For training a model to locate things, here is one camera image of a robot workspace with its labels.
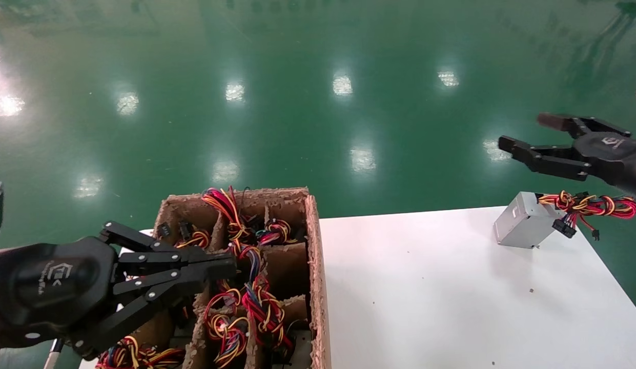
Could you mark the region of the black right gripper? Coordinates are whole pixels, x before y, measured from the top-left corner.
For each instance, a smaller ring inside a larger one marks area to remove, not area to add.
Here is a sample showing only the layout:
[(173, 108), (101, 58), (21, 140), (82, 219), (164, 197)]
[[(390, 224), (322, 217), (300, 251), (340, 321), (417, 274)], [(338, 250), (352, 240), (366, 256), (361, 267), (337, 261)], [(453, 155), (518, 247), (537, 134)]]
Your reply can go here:
[(636, 139), (631, 132), (603, 119), (570, 114), (540, 113), (537, 122), (568, 133), (574, 148), (533, 146), (500, 136), (499, 149), (535, 173), (577, 181), (590, 175), (636, 196)]

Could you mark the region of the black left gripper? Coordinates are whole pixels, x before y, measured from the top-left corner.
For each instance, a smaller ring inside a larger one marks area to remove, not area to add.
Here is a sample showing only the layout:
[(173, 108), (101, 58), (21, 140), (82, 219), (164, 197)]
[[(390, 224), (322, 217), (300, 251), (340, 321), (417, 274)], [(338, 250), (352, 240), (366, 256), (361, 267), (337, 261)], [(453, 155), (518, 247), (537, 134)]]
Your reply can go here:
[[(63, 338), (89, 325), (72, 334), (72, 348), (95, 359), (211, 280), (237, 273), (233, 255), (175, 248), (114, 221), (100, 240), (0, 249), (0, 349)], [(118, 258), (112, 244), (128, 252)], [(111, 286), (117, 259), (125, 270), (168, 271)]]

